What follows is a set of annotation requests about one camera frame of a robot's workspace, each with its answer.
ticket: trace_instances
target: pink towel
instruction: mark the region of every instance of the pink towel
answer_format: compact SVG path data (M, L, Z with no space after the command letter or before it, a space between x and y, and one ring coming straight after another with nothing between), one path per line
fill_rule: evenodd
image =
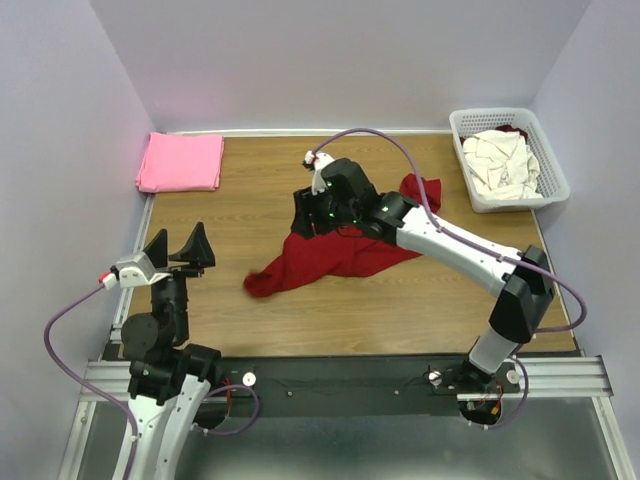
M136 186L148 193L215 190L223 148L222 135L152 133Z

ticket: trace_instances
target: red cloth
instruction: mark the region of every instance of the red cloth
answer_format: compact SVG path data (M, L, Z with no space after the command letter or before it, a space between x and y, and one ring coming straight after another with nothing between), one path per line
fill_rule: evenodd
M492 130L499 130L500 132L518 132L524 137L524 141L529 143L529 134L521 128L512 127L511 125L500 125L499 127L493 128ZM464 144L465 140L466 138L460 137L460 143Z
M440 180L422 179L432 212L440 209ZM414 174L400 184L400 193L420 202L420 190ZM347 227L342 235L361 235ZM392 247L378 240L349 238L331 232L310 240L291 233L284 241L282 254L262 272L252 272L244 279L245 290L254 297L268 297L293 290L324 277L369 277L397 263L420 254Z

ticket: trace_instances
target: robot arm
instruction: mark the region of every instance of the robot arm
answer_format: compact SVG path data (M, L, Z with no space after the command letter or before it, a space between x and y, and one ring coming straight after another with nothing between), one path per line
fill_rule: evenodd
M487 332L469 352L460 382L488 383L520 344L528 343L554 296L551 281L527 269L496 260L442 233L413 199L398 192L378 193L361 167L347 158L307 154L313 172L309 188L294 193L291 230L304 238L353 226L363 236L433 257L475 280L497 297ZM504 256L520 257L545 270L545 253L497 245L438 219L441 226Z
M198 223L179 252L168 255L167 231L161 230L143 251L111 269L122 288L151 287L151 312L130 316L122 327L122 354L131 361L127 404L139 424L134 456L127 424L114 479L123 478L127 468L132 479L175 477L193 418L219 376L220 352L199 345L176 348L189 339L186 279L212 266L215 256Z

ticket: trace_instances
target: wooden surface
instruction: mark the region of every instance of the wooden surface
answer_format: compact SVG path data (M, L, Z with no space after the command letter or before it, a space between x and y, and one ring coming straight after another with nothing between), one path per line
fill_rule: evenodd
M218 265L189 281L191 342L224 355L317 355L466 352L484 333L495 299L468 278L426 257L369 278L325 277L266 299L242 281L281 252L293 219L293 192L310 184L300 163L319 138L228 138L220 188L156 196L148 240L169 231L182 247L203 221ZM425 178L442 180L444 219L503 245L541 245L532 215L471 210L450 136L401 142ZM342 138L324 151L359 162L378 191L397 190L408 162L382 139ZM136 289L130 313L148 311L149 291ZM558 299L543 325L566 323ZM570 334L541 334L528 350L574 348Z

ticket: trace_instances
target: white wall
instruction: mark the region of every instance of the white wall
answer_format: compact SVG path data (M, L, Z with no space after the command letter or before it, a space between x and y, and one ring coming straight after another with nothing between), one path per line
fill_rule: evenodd
M91 0L160 129L448 128L526 106L589 0Z
M594 0L534 109L572 189L538 215L552 261L586 296L579 344L602 354L640 472L640 3Z
M131 248L151 123L86 0L1 1L0 65L0 477L50 480L79 387L42 330ZM73 368L107 340L114 295L55 330Z

